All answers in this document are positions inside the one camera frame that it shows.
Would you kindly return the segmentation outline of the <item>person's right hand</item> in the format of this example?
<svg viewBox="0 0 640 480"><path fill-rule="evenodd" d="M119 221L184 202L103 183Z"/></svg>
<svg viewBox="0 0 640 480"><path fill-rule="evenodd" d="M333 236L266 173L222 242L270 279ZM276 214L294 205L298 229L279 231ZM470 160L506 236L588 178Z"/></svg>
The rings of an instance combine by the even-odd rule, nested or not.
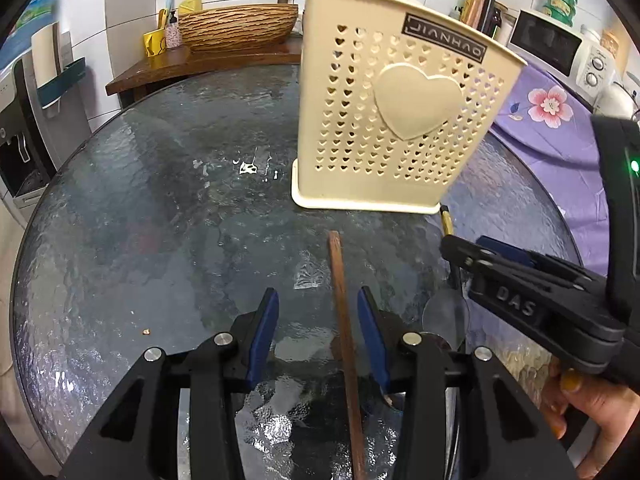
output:
<svg viewBox="0 0 640 480"><path fill-rule="evenodd" d="M557 358L541 393L540 411L555 437L567 430L565 412L571 406L600 428L585 458L576 467L579 479L593 479L614 455L639 414L639 396L624 385L564 367Z"/></svg>

